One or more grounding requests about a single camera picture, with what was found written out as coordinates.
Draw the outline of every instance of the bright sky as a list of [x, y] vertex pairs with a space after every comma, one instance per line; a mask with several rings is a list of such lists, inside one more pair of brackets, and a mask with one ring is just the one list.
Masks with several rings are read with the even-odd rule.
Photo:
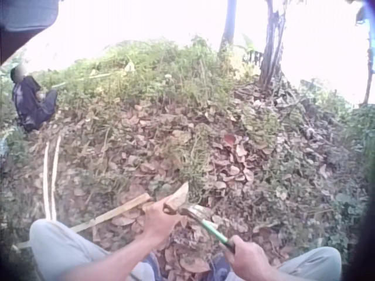
[[[30, 41], [26, 66], [61, 69], [123, 40], [165, 37], [188, 44], [196, 33], [218, 49], [226, 8], [227, 0], [65, 0], [56, 23]], [[368, 27], [355, 26], [358, 8], [344, 0], [289, 7], [282, 58], [289, 80], [327, 78], [348, 101], [362, 102]], [[245, 33], [262, 52], [266, 28], [265, 0], [237, 0], [235, 44], [244, 43]], [[370, 102], [375, 103], [375, 87]]]

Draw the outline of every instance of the blue shoe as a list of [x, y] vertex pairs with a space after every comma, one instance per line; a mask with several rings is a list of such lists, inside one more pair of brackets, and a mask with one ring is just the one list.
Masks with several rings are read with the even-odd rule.
[[148, 256], [143, 260], [143, 262], [151, 265], [152, 270], [154, 272], [155, 281], [163, 281], [163, 277], [160, 272], [160, 267], [158, 263], [158, 258], [155, 256], [153, 252], [149, 253]]
[[206, 281], [224, 281], [230, 272], [230, 265], [222, 253], [213, 257], [210, 267]]

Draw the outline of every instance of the green handle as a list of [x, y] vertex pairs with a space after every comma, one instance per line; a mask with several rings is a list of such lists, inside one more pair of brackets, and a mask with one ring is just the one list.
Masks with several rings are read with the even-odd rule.
[[201, 220], [202, 226], [208, 233], [214, 235], [221, 243], [223, 243], [232, 253], [234, 253], [234, 245], [229, 242], [228, 238], [226, 238], [221, 232], [218, 232], [213, 226], [207, 222], [206, 220]]

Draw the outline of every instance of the gray pants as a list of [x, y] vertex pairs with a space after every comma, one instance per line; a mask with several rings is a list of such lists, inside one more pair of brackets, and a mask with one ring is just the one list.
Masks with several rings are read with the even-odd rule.
[[[37, 220], [30, 228], [30, 246], [45, 281], [56, 280], [76, 266], [99, 261], [110, 253], [84, 239], [60, 222]], [[340, 253], [330, 247], [314, 249], [281, 265], [280, 271], [317, 281], [337, 281], [341, 275]], [[154, 281], [154, 272], [140, 262], [133, 274]], [[241, 280], [230, 272], [226, 281]]]

